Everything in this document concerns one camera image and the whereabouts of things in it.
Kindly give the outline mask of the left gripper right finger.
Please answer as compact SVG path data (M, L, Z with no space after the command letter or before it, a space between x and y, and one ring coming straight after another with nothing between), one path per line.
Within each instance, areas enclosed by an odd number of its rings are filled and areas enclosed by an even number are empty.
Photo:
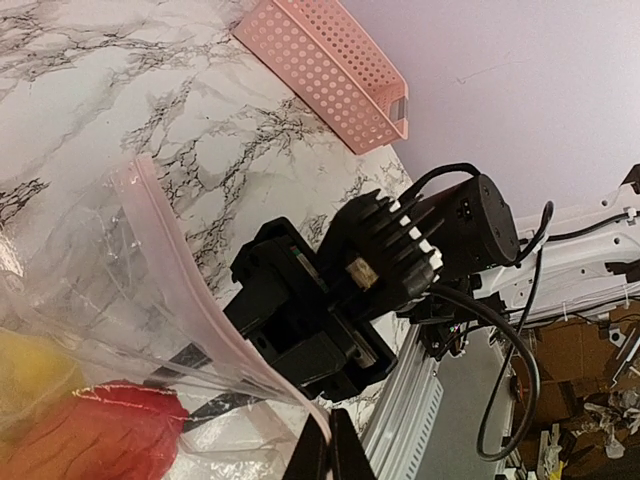
M330 413L329 457L333 478L337 480L375 480L358 434L345 409Z

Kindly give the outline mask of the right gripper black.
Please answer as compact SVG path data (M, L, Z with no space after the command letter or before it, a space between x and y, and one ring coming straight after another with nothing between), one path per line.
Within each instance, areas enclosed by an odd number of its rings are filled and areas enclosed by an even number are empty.
M263 224L232 266L240 291L224 313L265 361L307 398L347 400L398 363L375 328L356 324L285 217Z

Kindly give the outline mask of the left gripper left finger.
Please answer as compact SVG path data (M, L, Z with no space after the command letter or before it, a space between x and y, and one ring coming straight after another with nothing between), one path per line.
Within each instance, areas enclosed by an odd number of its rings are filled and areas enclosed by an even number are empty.
M284 480L325 480L329 473L327 448L319 425L309 416L284 473Z

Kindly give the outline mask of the clear zip top bag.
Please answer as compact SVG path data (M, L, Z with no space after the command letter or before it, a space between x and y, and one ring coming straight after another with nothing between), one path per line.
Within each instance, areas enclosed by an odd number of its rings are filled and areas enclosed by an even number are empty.
M188 419L161 479L279 479L309 416L331 437L223 314L146 156L91 184L25 265L2 263L3 330L79 364L86 385L58 401L111 381L174 391Z

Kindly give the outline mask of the orange red fake fruit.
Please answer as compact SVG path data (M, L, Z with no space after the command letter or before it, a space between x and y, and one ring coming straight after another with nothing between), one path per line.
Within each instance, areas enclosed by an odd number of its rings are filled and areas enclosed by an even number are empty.
M3 479L161 479L188 411L172 390L111 381L58 401L1 460Z

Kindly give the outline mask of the yellow fake pepper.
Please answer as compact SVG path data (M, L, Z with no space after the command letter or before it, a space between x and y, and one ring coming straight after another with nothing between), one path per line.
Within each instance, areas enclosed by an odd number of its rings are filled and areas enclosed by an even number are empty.
M14 444L60 398L86 385L79 364L42 337L1 332L1 444Z

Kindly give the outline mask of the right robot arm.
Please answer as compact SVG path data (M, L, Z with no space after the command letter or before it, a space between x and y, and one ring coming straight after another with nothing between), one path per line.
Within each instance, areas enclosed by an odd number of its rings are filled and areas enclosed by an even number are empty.
M385 380L397 358L374 322L394 313L424 329L430 356L456 349L454 327L492 310L523 314L534 279L548 287L622 275L639 279L639 173L596 207L515 221L493 180L466 179L430 197L371 191L349 200L319 247L286 218L263 224L231 266L239 292L225 307L240 335L306 397L339 402Z

